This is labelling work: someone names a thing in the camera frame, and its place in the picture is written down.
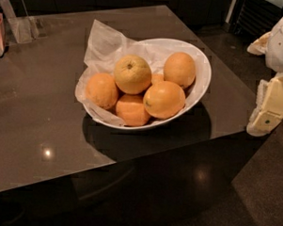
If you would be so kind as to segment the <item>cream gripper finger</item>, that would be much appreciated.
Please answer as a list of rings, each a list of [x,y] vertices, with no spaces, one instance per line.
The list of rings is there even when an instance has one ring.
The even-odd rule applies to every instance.
[[[283,120],[283,73],[277,73],[269,82],[259,82],[256,105],[246,131],[252,136],[263,137]]]
[[[267,51],[268,39],[270,37],[270,32],[265,33],[261,37],[254,40],[247,48],[247,53],[252,55],[264,55]]]

